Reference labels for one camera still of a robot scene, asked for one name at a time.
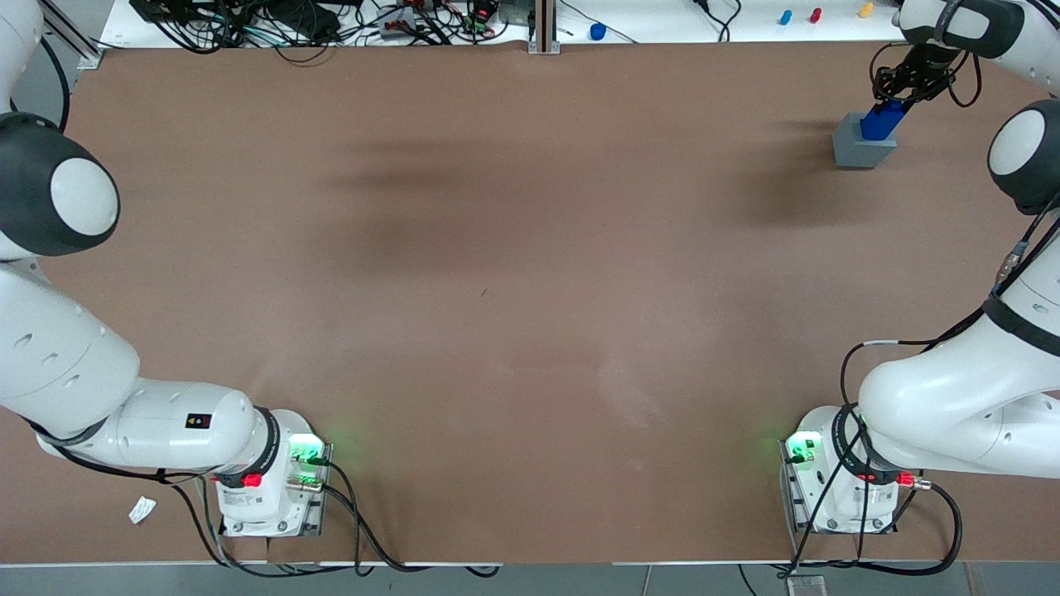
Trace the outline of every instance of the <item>cable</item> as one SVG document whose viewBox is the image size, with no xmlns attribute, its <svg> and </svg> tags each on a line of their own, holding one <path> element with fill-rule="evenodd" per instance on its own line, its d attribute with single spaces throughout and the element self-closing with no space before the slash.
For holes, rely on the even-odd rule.
<svg viewBox="0 0 1060 596">
<path fill-rule="evenodd" d="M 467 569 L 467 572 L 469 572 L 469 573 L 470 573 L 471 575 L 473 575 L 473 576 L 475 576 L 475 577 L 481 577 L 481 578 L 484 578 L 484 579 L 489 579 L 489 578 L 491 578 L 491 577 L 496 577 L 496 575 L 497 575 L 498 573 L 500 573 L 500 565 L 494 565 L 494 566 L 493 566 L 493 567 L 492 567 L 492 568 L 491 568 L 490 571 L 488 571 L 488 572 L 480 572 L 480 571 L 478 571 L 478 569 L 476 569 L 475 567 L 472 567 L 472 566 L 466 566 L 466 567 L 464 567 L 464 568 L 465 568 L 465 569 Z"/>
<path fill-rule="evenodd" d="M 55 74 L 59 77 L 59 88 L 63 89 L 63 116 L 59 118 L 59 133 L 66 133 L 66 125 L 70 120 L 70 82 L 67 81 L 66 71 L 63 70 L 59 57 L 55 55 L 55 50 L 52 49 L 52 45 L 48 42 L 48 39 L 41 37 L 40 46 L 43 47 L 45 52 L 48 52 L 48 58 L 52 60 Z"/>
<path fill-rule="evenodd" d="M 755 592 L 755 589 L 750 586 L 750 582 L 747 581 L 747 574 L 743 572 L 743 565 L 739 564 L 737 568 L 740 569 L 740 578 L 743 579 L 743 584 L 747 586 L 747 592 L 750 592 L 750 596 L 758 596 L 758 592 Z"/>
<path fill-rule="evenodd" d="M 560 0 L 560 3 L 561 3 L 561 4 L 563 4 L 564 6 L 566 6 L 566 7 L 570 8 L 571 11 L 573 11 L 573 12 L 578 13 L 579 15 L 581 15 L 581 16 L 582 16 L 583 18 L 585 18 L 585 19 L 587 19 L 587 20 L 590 20 L 590 21 L 593 21 L 593 22 L 599 22 L 600 24 L 603 24 L 604 27 L 606 27 L 606 28 L 607 28 L 607 30 L 608 30 L 608 31 L 611 31 L 611 32 L 612 32 L 612 33 L 614 33 L 615 35 L 618 35 L 619 37 L 621 37 L 621 38 L 625 39 L 625 40 L 626 40 L 626 41 L 629 41 L 630 43 L 640 43 L 640 41 L 637 41 L 636 39 L 634 39 L 634 38 L 630 37 L 629 35 L 626 35 L 626 34 L 624 34 L 624 33 L 622 33 L 621 31 L 619 31 L 619 30 L 617 30 L 617 29 L 615 29 L 615 28 L 611 27 L 610 24 L 606 24 L 606 23 L 603 23 L 603 22 L 601 22 L 600 20 L 598 20 L 598 19 L 595 19 L 595 18 L 593 18 L 593 17 L 590 17 L 590 16 L 586 15 L 586 14 L 585 14 L 584 12 L 582 12 L 582 10 L 581 10 L 581 8 L 579 8 L 578 6 L 575 6 L 575 5 L 573 5 L 573 4 L 571 4 L 570 2 L 567 2 L 567 0 Z"/>
<path fill-rule="evenodd" d="M 430 568 L 430 567 L 408 566 L 398 561 L 393 557 L 391 557 L 390 554 L 387 553 L 385 548 L 383 548 L 383 545 L 379 544 L 378 539 L 375 537 L 375 532 L 372 531 L 372 528 L 368 525 L 368 522 L 366 522 L 365 519 L 360 515 L 360 512 L 357 510 L 356 506 L 354 506 L 351 503 L 351 499 L 347 498 L 344 494 L 335 490 L 334 487 L 331 487 L 329 485 L 324 485 L 323 490 L 328 494 L 335 497 L 342 505 L 342 507 L 346 508 L 346 510 L 350 513 L 350 515 L 353 516 L 355 524 L 360 525 L 360 528 L 365 532 L 365 537 L 368 539 L 368 544 L 372 547 L 372 550 L 375 551 L 375 555 L 379 558 L 379 560 L 386 563 L 388 567 L 390 567 L 395 572 L 401 572 L 401 573 L 417 573 L 417 572 L 424 572 Z"/>
<path fill-rule="evenodd" d="M 1045 20 L 1049 21 L 1049 24 L 1053 25 L 1053 29 L 1060 29 L 1060 20 L 1057 20 L 1058 13 L 1049 12 L 1049 8 L 1054 10 L 1056 8 L 1056 4 L 1054 4 L 1049 0 L 1027 0 L 1027 3 L 1038 8 L 1038 12 L 1045 17 Z"/>
<path fill-rule="evenodd" d="M 323 460 L 324 464 L 338 473 L 339 477 L 342 478 L 342 484 L 346 486 L 346 493 L 350 497 L 350 504 L 353 509 L 357 511 L 357 515 L 360 515 L 360 510 L 357 509 L 357 496 L 353 492 L 353 484 L 350 481 L 350 476 L 346 475 L 346 470 L 331 460 Z M 353 573 L 357 574 L 359 577 L 368 577 L 375 567 L 368 567 L 368 571 L 360 571 L 360 524 L 354 524 L 353 527 Z"/>
<path fill-rule="evenodd" d="M 316 60 L 317 58 L 319 58 L 320 56 L 322 56 L 323 53 L 328 51 L 328 47 L 325 46 L 323 48 L 320 48 L 320 50 L 317 53 L 313 54 L 312 56 L 310 56 L 307 58 L 292 58 L 292 57 L 288 57 L 288 56 L 286 56 L 280 50 L 280 48 L 272 48 L 272 50 L 276 51 L 276 53 L 279 54 L 280 57 L 284 59 L 284 62 L 286 62 L 287 64 L 289 64 L 292 66 L 299 66 L 299 67 L 302 67 L 302 68 L 313 68 L 314 66 L 319 66 L 319 65 L 310 65 L 310 63 L 312 63 L 313 60 Z"/>
<path fill-rule="evenodd" d="M 817 519 L 817 512 L 820 511 L 820 506 L 825 504 L 825 495 L 828 494 L 828 489 L 832 488 L 832 484 L 840 475 L 840 470 L 843 470 L 843 459 L 850 455 L 854 445 L 858 444 L 858 441 L 860 441 L 864 436 L 863 433 L 864 430 L 859 425 L 858 433 L 854 434 L 854 438 L 851 439 L 850 443 L 843 450 L 843 453 L 840 454 L 840 463 L 836 463 L 835 469 L 832 470 L 832 475 L 829 476 L 828 481 L 825 483 L 825 487 L 820 490 L 820 496 L 817 497 L 817 503 L 813 506 L 813 511 L 810 513 L 810 518 L 806 521 L 806 530 L 802 531 L 802 539 L 799 541 L 798 547 L 795 549 L 795 556 L 792 557 L 791 564 L 787 567 L 787 569 L 777 574 L 777 579 L 788 579 L 796 571 L 798 571 L 799 561 L 802 559 L 802 551 L 806 549 L 806 543 L 810 539 L 810 533 L 813 530 L 813 522 Z"/>
<path fill-rule="evenodd" d="M 942 487 L 937 484 L 933 484 L 931 488 L 932 492 L 938 493 L 939 496 L 946 501 L 946 504 L 950 506 L 950 511 L 953 513 L 953 541 L 950 543 L 950 549 L 947 551 L 946 557 L 942 558 L 937 564 L 930 567 L 918 568 L 918 569 L 906 569 L 902 567 L 890 567 L 887 565 L 881 565 L 878 563 L 863 563 L 859 562 L 856 566 L 862 569 L 869 569 L 873 572 L 882 572 L 891 575 L 901 575 L 909 577 L 923 577 L 929 575 L 940 574 L 953 565 L 954 561 L 957 560 L 957 554 L 960 551 L 960 543 L 965 536 L 965 525 L 964 520 L 960 516 L 960 507 L 957 506 L 957 502 L 954 501 L 953 496 L 949 492 L 942 489 Z"/>
<path fill-rule="evenodd" d="M 971 52 L 965 52 L 964 60 L 968 59 L 969 54 L 971 54 Z M 972 66 L 975 67 L 975 93 L 972 95 L 972 99 L 965 103 L 957 98 L 957 93 L 953 90 L 953 78 L 950 80 L 950 84 L 947 86 L 947 89 L 950 91 L 950 99 L 953 100 L 953 103 L 957 104 L 957 107 L 971 107 L 972 104 L 979 100 L 979 94 L 983 93 L 983 68 L 979 66 L 979 56 L 978 54 L 971 54 L 971 56 Z M 961 66 L 965 66 L 964 60 L 961 60 L 961 63 L 957 65 L 957 68 L 953 70 L 954 74 L 960 70 Z"/>
<path fill-rule="evenodd" d="M 719 43 L 721 43 L 722 41 L 732 40 L 732 31 L 729 29 L 729 25 L 732 24 L 732 21 L 736 19 L 737 15 L 739 15 L 740 11 L 743 10 L 743 3 L 740 2 L 740 0 L 734 0 L 734 1 L 736 2 L 736 12 L 732 13 L 732 15 L 728 18 L 728 20 L 723 21 L 722 19 L 718 18 L 717 16 L 714 16 L 713 13 L 710 12 L 709 0 L 694 0 L 694 2 L 701 8 L 703 8 L 703 12 L 707 14 L 707 17 L 710 20 L 721 25 L 721 30 L 718 32 Z"/>
<path fill-rule="evenodd" d="M 212 559 L 214 563 L 217 563 L 223 567 L 232 567 L 247 575 L 252 575 L 254 577 L 261 577 L 266 579 L 269 578 L 286 579 L 293 577 L 303 577 L 308 575 L 341 572 L 352 568 L 352 567 L 321 567 L 319 569 L 298 569 L 299 573 L 297 574 L 284 572 L 282 575 L 276 575 L 276 574 L 265 574 L 261 572 L 255 572 L 254 569 L 247 567 L 243 563 L 240 563 L 238 561 L 233 559 L 232 556 L 229 555 L 228 551 L 224 549 L 224 547 L 220 548 L 219 550 L 220 556 L 218 557 L 217 553 L 215 553 L 213 547 L 210 545 L 210 541 L 207 539 L 206 531 L 202 529 L 202 522 L 199 521 L 198 513 L 195 511 L 195 506 L 192 504 L 191 497 L 189 497 L 188 493 L 184 492 L 184 489 L 180 488 L 179 486 L 171 485 L 170 488 L 177 491 L 177 494 L 179 494 L 180 498 L 183 499 L 184 505 L 188 506 L 188 512 L 192 516 L 192 523 L 195 524 L 195 531 L 196 533 L 198 533 L 199 542 L 202 543 L 202 547 L 206 549 L 207 555 L 210 556 L 210 559 Z"/>
</svg>

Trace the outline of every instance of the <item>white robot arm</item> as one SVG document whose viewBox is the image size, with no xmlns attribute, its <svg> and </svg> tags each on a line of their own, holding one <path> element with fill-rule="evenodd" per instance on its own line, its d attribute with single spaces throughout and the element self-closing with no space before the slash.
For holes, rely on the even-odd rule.
<svg viewBox="0 0 1060 596">
<path fill-rule="evenodd" d="M 897 23 L 912 43 L 968 50 L 1055 91 L 1058 18 L 1021 0 L 906 0 Z M 1060 207 L 1060 100 L 1036 102 L 1006 122 L 987 163 L 1021 212 Z M 802 419 L 784 443 L 798 521 L 812 518 L 820 532 L 886 531 L 900 471 L 1060 478 L 1060 401 L 1045 395 L 1060 388 L 1060 243 L 1047 235 L 1017 266 L 1025 246 L 1009 256 L 1004 283 L 974 322 L 930 351 L 873 369 L 854 407 L 818 407 Z M 860 428 L 864 440 L 852 444 Z"/>
<path fill-rule="evenodd" d="M 324 445 L 301 416 L 227 387 L 140 378 L 136 350 L 38 268 L 39 256 L 107 240 L 120 211 L 91 154 L 42 118 L 4 112 L 41 30 L 35 0 L 0 2 L 0 406 L 53 455 L 212 473 L 229 534 L 313 533 L 326 472 L 307 460 Z"/>
</svg>

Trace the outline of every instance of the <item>black cable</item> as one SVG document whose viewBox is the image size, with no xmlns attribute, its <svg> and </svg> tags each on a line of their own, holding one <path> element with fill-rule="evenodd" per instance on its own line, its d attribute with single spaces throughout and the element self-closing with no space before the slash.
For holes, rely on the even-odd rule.
<svg viewBox="0 0 1060 596">
<path fill-rule="evenodd" d="M 615 35 L 618 35 L 619 37 L 622 37 L 623 39 L 625 39 L 625 40 L 626 40 L 626 41 L 629 41 L 630 43 L 640 43 L 640 41 L 637 41 L 636 39 L 634 39 L 634 38 L 630 37 L 629 35 L 626 35 L 626 34 L 624 34 L 624 33 L 622 33 L 621 31 L 619 31 L 619 30 L 617 30 L 617 29 L 615 29 L 615 28 L 611 27 L 610 24 L 606 24 L 606 23 L 604 23 L 604 22 L 601 22 L 600 20 L 598 20 L 598 19 L 595 19 L 595 18 L 593 18 L 593 17 L 590 17 L 590 16 L 586 15 L 586 14 L 585 14 L 584 12 L 582 12 L 582 10 L 581 10 L 581 8 L 579 8 L 578 6 L 575 6 L 575 5 L 573 5 L 573 4 L 571 4 L 570 2 L 567 2 L 567 0 L 560 0 L 560 3 L 561 3 L 561 4 L 563 4 L 564 6 L 566 6 L 566 7 L 570 8 L 571 11 L 573 11 L 573 12 L 578 13 L 578 14 L 579 14 L 579 15 L 581 15 L 581 16 L 582 16 L 583 18 L 585 18 L 585 19 L 588 19 L 588 20 L 590 20 L 590 21 L 593 21 L 593 22 L 599 22 L 600 24 L 602 24 L 602 25 L 606 27 L 608 31 L 611 31 L 611 32 L 612 32 L 612 33 L 614 33 Z"/>
<path fill-rule="evenodd" d="M 490 579 L 491 577 L 496 577 L 496 575 L 498 573 L 500 573 L 500 565 L 494 565 L 493 568 L 491 568 L 488 572 L 480 572 L 480 571 L 478 571 L 478 569 L 476 569 L 475 567 L 472 567 L 472 566 L 467 566 L 467 567 L 464 567 L 464 568 L 467 569 L 467 573 L 470 573 L 471 575 L 473 575 L 475 577 L 481 577 L 481 578 L 484 578 L 484 579 Z"/>
<path fill-rule="evenodd" d="M 701 8 L 703 8 L 704 13 L 706 13 L 707 18 L 721 25 L 721 30 L 718 32 L 719 43 L 723 41 L 732 40 L 732 31 L 729 29 L 729 25 L 732 24 L 732 21 L 736 19 L 737 15 L 739 15 L 740 11 L 743 10 L 743 3 L 741 3 L 740 0 L 734 0 L 734 1 L 736 2 L 736 12 L 732 13 L 732 15 L 728 18 L 728 20 L 723 21 L 722 19 L 718 18 L 713 13 L 710 12 L 709 0 L 695 0 L 695 3 L 699 4 Z"/>
<path fill-rule="evenodd" d="M 426 13 L 426 11 L 424 11 L 419 6 L 413 6 L 413 10 L 416 11 L 416 14 L 420 15 L 420 18 L 427 23 L 427 27 L 430 28 L 430 31 L 438 36 L 438 39 L 439 41 L 442 42 L 442 45 L 444 46 L 453 45 L 453 41 L 449 39 L 449 37 L 445 35 L 444 32 L 442 32 L 442 28 L 439 27 L 437 22 L 435 22 L 435 19 L 430 18 L 430 16 Z"/>
<path fill-rule="evenodd" d="M 360 510 L 357 508 L 357 496 L 353 492 L 353 483 L 350 481 L 350 476 L 346 475 L 346 470 L 331 460 L 324 460 L 324 464 L 338 473 L 339 477 L 342 478 L 342 484 L 346 486 L 346 493 L 350 497 L 350 504 L 353 509 L 357 511 L 357 515 L 360 515 Z M 360 571 L 360 524 L 354 524 L 353 526 L 353 573 L 357 574 L 359 577 L 368 577 L 369 574 L 374 571 L 375 567 L 368 567 L 367 571 Z"/>
<path fill-rule="evenodd" d="M 365 537 L 368 539 L 368 544 L 372 547 L 372 550 L 375 551 L 375 555 L 379 558 L 379 560 L 386 563 L 388 567 L 390 567 L 395 572 L 401 572 L 401 573 L 417 573 L 417 572 L 427 571 L 430 568 L 430 567 L 408 566 L 398 561 L 393 557 L 391 557 L 390 554 L 387 553 L 385 548 L 383 548 L 383 545 L 379 544 L 378 539 L 375 537 L 375 532 L 372 531 L 372 528 L 368 525 L 368 522 L 365 521 L 364 516 L 361 516 L 357 508 L 351 503 L 349 498 L 347 498 L 344 494 L 335 490 L 334 487 L 328 485 L 324 485 L 324 492 L 335 497 L 342 505 L 342 507 L 346 508 L 346 510 L 350 513 L 350 515 L 353 516 L 354 523 L 360 525 L 361 529 L 365 532 Z"/>
<path fill-rule="evenodd" d="M 968 55 L 971 52 L 965 52 L 965 59 L 968 59 Z M 957 65 L 957 68 L 953 70 L 954 74 L 956 74 L 957 71 L 960 70 L 961 66 L 964 66 L 964 60 L 961 60 L 961 64 Z M 961 102 L 960 99 L 957 98 L 956 91 L 953 90 L 953 78 L 950 78 L 950 85 L 948 86 L 948 90 L 950 91 L 950 99 L 953 100 L 953 103 L 957 104 L 957 107 L 962 107 L 962 108 L 971 107 L 972 104 L 978 101 L 979 94 L 983 93 L 983 67 L 979 66 L 978 54 L 972 54 L 972 66 L 975 67 L 975 93 L 972 95 L 972 99 L 969 100 L 967 103 Z"/>
<path fill-rule="evenodd" d="M 887 565 L 881 565 L 878 563 L 863 563 L 859 562 L 856 566 L 862 569 L 869 569 L 873 572 L 882 572 L 891 575 L 901 575 L 909 577 L 923 577 L 929 575 L 940 574 L 946 569 L 950 568 L 951 565 L 957 560 L 957 555 L 960 553 L 960 543 L 964 540 L 965 525 L 964 520 L 960 516 L 960 507 L 957 506 L 957 502 L 954 501 L 953 496 L 949 492 L 942 489 L 942 487 L 933 485 L 931 488 L 932 492 L 938 493 L 939 496 L 946 501 L 946 504 L 950 506 L 950 511 L 953 513 L 953 541 L 950 543 L 950 549 L 947 551 L 946 557 L 942 558 L 937 564 L 930 567 L 919 568 L 919 569 L 906 569 L 902 567 L 890 567 Z"/>
<path fill-rule="evenodd" d="M 66 71 L 63 70 L 59 57 L 55 54 L 55 50 L 52 49 L 48 39 L 41 37 L 40 46 L 45 48 L 45 52 L 48 52 L 48 58 L 52 60 L 55 74 L 59 77 L 59 88 L 63 90 L 63 116 L 59 118 L 59 133 L 65 133 L 67 122 L 70 120 L 70 82 L 67 81 Z"/>
<path fill-rule="evenodd" d="M 1060 16 L 1060 5 L 1057 5 L 1053 0 L 1039 0 L 1043 5 L 1047 6 L 1054 14 Z"/>
<path fill-rule="evenodd" d="M 840 470 L 843 470 L 843 459 L 850 455 L 850 452 L 853 451 L 854 445 L 858 444 L 858 441 L 860 441 L 863 436 L 864 428 L 859 425 L 858 433 L 854 434 L 853 439 L 850 440 L 850 443 L 847 444 L 846 449 L 843 450 L 843 453 L 840 454 L 840 462 L 835 464 L 835 469 L 832 470 L 831 476 L 828 477 L 828 481 L 825 483 L 825 487 L 820 490 L 820 496 L 817 497 L 817 504 L 813 506 L 813 511 L 810 513 L 810 518 L 806 521 L 806 530 L 802 531 L 802 539 L 799 541 L 798 547 L 795 548 L 795 556 L 792 557 L 791 564 L 785 571 L 777 574 L 777 579 L 788 579 L 796 571 L 798 571 L 799 561 L 802 559 L 802 551 L 806 549 L 806 543 L 810 539 L 810 533 L 813 531 L 813 522 L 817 519 L 820 506 L 825 504 L 825 495 L 828 494 L 828 489 L 832 488 L 832 484 L 835 481 L 835 478 L 838 477 Z"/>
<path fill-rule="evenodd" d="M 755 589 L 750 586 L 750 582 L 747 581 L 747 574 L 743 572 L 743 565 L 739 564 L 737 568 L 740 569 L 740 578 L 743 579 L 743 584 L 747 586 L 747 592 L 750 592 L 750 596 L 758 596 L 758 592 L 755 592 Z"/>
<path fill-rule="evenodd" d="M 322 56 L 323 53 L 328 51 L 328 47 L 325 46 L 323 48 L 320 48 L 320 50 L 317 53 L 315 53 L 312 56 L 310 56 L 307 58 L 304 58 L 304 59 L 303 58 L 292 58 L 292 57 L 288 57 L 288 56 L 286 56 L 283 53 L 282 50 L 280 50 L 280 48 L 272 48 L 272 50 L 276 51 L 276 53 L 279 54 L 280 57 L 283 58 L 284 62 L 286 62 L 287 64 L 289 64 L 292 66 L 299 66 L 299 67 L 302 67 L 302 68 L 307 68 L 307 67 L 311 67 L 311 66 L 319 66 L 319 65 L 310 65 L 310 63 L 312 63 L 312 62 L 316 60 L 317 58 L 319 58 L 320 56 Z"/>
<path fill-rule="evenodd" d="M 1060 29 L 1060 20 L 1057 19 L 1056 14 L 1050 13 L 1049 10 L 1046 8 L 1046 2 L 1048 2 L 1048 0 L 1027 0 L 1028 4 L 1038 8 L 1038 12 L 1041 13 L 1043 17 L 1045 17 L 1045 20 L 1049 21 L 1049 24 L 1053 25 L 1053 29 Z M 1048 2 L 1048 4 L 1050 4 L 1052 6 L 1056 6 L 1056 4 L 1053 4 L 1052 2 Z"/>
</svg>

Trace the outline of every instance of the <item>tabletop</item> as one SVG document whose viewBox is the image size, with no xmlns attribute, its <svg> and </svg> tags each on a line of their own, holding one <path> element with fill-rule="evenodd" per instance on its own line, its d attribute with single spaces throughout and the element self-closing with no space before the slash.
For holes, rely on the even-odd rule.
<svg viewBox="0 0 1060 596">
<path fill-rule="evenodd" d="M 1041 93 L 989 66 L 973 107 L 917 106 L 883 166 L 834 166 L 877 47 L 113 51 L 68 134 L 122 220 L 42 267 L 144 376 L 303 414 L 400 559 L 784 560 L 777 440 L 838 402 L 850 346 L 974 309 L 1027 224 L 985 157 Z M 0 561 L 206 558 L 172 491 L 0 428 Z M 931 477 L 964 559 L 1060 559 L 1060 484 Z M 866 556 L 938 558 L 948 524 L 919 498 Z M 323 537 L 241 555 L 349 560 L 351 536 L 331 508 Z"/>
</svg>

